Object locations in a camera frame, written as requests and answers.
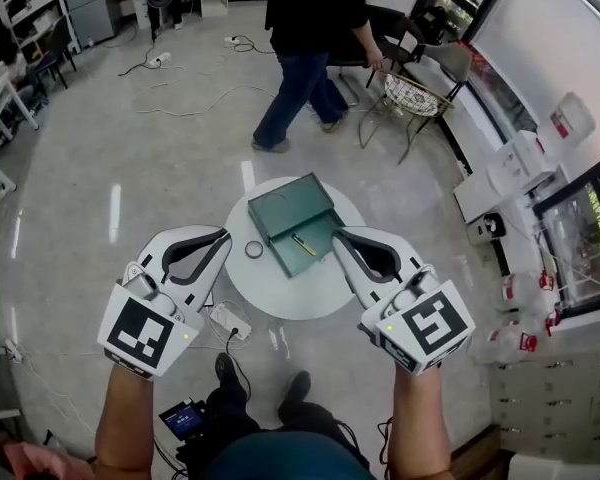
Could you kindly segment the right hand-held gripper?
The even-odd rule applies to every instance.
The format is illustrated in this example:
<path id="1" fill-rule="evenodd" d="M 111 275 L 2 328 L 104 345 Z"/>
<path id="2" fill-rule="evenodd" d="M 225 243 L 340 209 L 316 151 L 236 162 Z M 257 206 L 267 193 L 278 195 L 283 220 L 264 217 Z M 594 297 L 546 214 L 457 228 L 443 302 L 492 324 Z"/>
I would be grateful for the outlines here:
<path id="1" fill-rule="evenodd" d="M 345 279 L 366 308 L 360 328 L 405 371 L 420 375 L 457 351 L 475 330 L 458 289 L 423 265 L 403 282 L 416 254 L 401 236 L 349 226 L 333 232 Z"/>

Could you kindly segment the green metal drawer box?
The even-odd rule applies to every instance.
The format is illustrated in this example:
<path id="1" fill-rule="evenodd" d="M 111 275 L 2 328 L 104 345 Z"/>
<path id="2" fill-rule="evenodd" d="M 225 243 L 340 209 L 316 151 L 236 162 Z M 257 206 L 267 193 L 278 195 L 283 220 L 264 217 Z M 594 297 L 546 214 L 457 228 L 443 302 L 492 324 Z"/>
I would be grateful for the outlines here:
<path id="1" fill-rule="evenodd" d="M 312 173 L 249 200 L 248 213 L 289 278 L 326 256 L 333 232 L 344 225 L 333 200 Z M 301 237 L 317 256 L 295 243 L 292 234 Z"/>

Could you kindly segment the person's right forearm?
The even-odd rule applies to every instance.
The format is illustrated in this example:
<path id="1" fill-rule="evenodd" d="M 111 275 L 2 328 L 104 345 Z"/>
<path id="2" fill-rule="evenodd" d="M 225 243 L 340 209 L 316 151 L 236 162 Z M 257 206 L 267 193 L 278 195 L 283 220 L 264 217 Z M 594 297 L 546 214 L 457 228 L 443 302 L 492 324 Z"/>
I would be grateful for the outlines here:
<path id="1" fill-rule="evenodd" d="M 388 439 L 390 480 L 454 480 L 438 368 L 413 375 L 396 367 Z"/>

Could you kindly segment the person's left forearm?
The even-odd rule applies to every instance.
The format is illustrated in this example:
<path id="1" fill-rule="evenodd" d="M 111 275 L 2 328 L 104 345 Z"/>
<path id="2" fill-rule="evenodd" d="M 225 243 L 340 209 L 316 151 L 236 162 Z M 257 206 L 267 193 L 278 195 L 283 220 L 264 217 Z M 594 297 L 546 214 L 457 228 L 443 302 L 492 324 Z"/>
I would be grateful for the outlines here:
<path id="1" fill-rule="evenodd" d="M 95 438 L 96 480 L 151 480 L 154 384 L 114 365 Z"/>

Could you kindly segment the person's right shoe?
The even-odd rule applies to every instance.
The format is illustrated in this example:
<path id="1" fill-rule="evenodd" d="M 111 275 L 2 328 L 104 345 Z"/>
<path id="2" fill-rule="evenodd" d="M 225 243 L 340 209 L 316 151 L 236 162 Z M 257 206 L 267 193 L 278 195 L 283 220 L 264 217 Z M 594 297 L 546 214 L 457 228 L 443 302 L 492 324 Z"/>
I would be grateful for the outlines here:
<path id="1" fill-rule="evenodd" d="M 287 408 L 302 403 L 308 396 L 311 390 L 311 376 L 306 370 L 301 370 L 296 373 L 289 381 L 282 401 L 278 408 L 278 413 L 281 414 Z"/>

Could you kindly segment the black device with screen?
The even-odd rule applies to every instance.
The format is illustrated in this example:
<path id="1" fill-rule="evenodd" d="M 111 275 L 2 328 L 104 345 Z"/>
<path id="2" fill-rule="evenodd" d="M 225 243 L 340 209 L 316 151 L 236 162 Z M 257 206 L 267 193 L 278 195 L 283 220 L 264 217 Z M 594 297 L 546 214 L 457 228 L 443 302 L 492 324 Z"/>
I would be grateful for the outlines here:
<path id="1" fill-rule="evenodd" d="M 204 425 L 206 403 L 188 398 L 160 413 L 159 418 L 178 440 L 186 441 Z"/>

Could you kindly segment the person's black trousers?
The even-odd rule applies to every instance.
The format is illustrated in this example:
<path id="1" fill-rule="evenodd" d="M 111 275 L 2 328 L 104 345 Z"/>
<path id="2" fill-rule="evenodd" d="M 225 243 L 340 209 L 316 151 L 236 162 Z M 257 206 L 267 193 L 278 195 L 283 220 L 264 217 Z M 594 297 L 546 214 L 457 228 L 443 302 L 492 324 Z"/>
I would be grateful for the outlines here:
<path id="1" fill-rule="evenodd" d="M 202 435 L 190 438 L 177 449 L 177 458 L 187 466 L 189 477 L 199 480 L 206 467 L 229 445 L 254 433 L 268 431 L 311 432 L 329 437 L 348 449 L 369 469 L 369 461 L 340 428 L 340 421 L 324 407 L 304 400 L 278 413 L 281 425 L 264 429 L 246 412 L 246 395 L 229 388 L 216 388 L 206 401 L 207 418 Z"/>

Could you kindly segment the black-framed window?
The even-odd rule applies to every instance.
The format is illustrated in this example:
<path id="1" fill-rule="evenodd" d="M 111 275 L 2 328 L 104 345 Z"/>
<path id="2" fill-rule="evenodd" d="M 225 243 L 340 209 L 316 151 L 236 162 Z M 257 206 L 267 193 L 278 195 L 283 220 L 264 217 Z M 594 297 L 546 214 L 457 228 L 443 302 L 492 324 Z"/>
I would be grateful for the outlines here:
<path id="1" fill-rule="evenodd" d="M 472 45 L 536 120 L 568 92 L 596 122 L 560 164 L 567 183 L 535 206 L 579 321 L 600 317 L 600 19 L 582 0 L 496 0 Z"/>

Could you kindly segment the person's teal shirt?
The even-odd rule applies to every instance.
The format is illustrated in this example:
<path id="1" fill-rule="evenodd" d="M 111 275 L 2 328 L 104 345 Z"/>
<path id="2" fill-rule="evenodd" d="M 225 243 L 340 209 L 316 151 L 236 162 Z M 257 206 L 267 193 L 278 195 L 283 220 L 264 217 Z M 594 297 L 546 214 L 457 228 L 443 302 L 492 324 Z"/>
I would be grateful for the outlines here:
<path id="1" fill-rule="evenodd" d="M 375 480 L 344 446 L 321 434 L 268 431 L 241 438 L 199 480 Z"/>

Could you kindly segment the wooden step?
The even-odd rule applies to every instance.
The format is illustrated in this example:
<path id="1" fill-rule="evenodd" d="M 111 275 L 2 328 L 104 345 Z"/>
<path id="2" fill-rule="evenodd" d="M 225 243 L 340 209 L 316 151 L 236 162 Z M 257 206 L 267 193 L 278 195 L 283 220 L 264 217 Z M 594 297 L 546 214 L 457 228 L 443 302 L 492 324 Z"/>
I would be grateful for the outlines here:
<path id="1" fill-rule="evenodd" d="M 455 480 L 507 480 L 513 453 L 502 448 L 501 430 L 490 425 L 452 453 Z"/>

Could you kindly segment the grey chair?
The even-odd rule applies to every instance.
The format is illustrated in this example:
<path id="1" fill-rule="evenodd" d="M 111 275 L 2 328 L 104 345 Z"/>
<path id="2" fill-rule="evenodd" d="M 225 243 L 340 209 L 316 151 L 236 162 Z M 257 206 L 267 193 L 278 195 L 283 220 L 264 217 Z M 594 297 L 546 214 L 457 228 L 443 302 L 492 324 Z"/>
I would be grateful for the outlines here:
<path id="1" fill-rule="evenodd" d="M 471 51 L 458 42 L 440 45 L 421 44 L 420 50 L 420 58 L 427 56 L 436 61 L 455 82 L 446 96 L 448 101 L 452 101 L 469 78 L 473 61 Z"/>

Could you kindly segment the white pegboard panel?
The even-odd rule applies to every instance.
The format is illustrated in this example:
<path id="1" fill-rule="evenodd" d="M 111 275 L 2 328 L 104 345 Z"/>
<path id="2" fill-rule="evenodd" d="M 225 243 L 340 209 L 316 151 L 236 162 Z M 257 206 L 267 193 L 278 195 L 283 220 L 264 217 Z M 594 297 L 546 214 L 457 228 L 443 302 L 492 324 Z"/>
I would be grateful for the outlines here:
<path id="1" fill-rule="evenodd" d="M 600 351 L 493 365 L 490 394 L 504 449 L 600 463 Z"/>

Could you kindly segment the black chair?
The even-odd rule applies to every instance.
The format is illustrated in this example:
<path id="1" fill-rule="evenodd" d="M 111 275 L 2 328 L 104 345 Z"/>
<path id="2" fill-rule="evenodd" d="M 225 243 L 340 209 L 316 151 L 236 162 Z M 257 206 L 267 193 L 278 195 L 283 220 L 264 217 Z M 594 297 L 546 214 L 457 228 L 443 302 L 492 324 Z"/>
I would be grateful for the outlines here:
<path id="1" fill-rule="evenodd" d="M 383 58 L 403 65 L 416 55 L 420 45 L 426 42 L 419 27 L 405 13 L 386 7 L 366 5 L 372 35 Z M 329 51 L 328 67 L 339 69 L 338 78 L 354 98 L 350 107 L 359 104 L 360 98 L 344 77 L 343 69 L 347 67 L 368 68 L 366 54 L 361 43 L 351 31 L 340 35 Z"/>

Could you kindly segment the pink cloth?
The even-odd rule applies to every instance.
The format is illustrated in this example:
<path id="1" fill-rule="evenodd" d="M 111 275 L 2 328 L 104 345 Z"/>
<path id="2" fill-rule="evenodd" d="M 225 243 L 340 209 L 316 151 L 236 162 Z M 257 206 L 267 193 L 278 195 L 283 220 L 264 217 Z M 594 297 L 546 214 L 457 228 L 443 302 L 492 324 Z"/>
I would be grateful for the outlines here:
<path id="1" fill-rule="evenodd" d="M 30 443 L 8 443 L 3 447 L 16 480 L 96 480 L 86 461 L 54 448 Z"/>

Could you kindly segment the grey fridge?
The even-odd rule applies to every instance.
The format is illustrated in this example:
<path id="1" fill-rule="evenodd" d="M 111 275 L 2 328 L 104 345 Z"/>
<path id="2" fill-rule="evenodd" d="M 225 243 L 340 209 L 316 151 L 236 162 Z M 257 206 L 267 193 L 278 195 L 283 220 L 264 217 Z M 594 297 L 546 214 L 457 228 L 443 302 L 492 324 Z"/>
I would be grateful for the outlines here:
<path id="1" fill-rule="evenodd" d="M 77 40 L 86 48 L 113 38 L 120 27 L 118 0 L 65 0 Z"/>

